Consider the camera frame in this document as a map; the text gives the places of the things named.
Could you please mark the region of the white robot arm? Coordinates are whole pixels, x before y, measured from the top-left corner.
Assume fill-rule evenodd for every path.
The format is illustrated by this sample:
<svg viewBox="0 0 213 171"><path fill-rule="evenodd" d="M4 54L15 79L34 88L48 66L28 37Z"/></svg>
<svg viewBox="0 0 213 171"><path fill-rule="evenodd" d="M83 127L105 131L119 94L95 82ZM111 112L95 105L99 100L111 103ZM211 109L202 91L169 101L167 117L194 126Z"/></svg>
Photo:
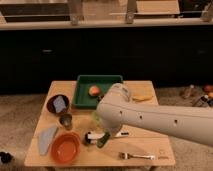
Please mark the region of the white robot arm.
<svg viewBox="0 0 213 171"><path fill-rule="evenodd" d="M134 103L130 89L115 83L98 103L96 112L111 135L129 125L213 146L213 108Z"/></svg>

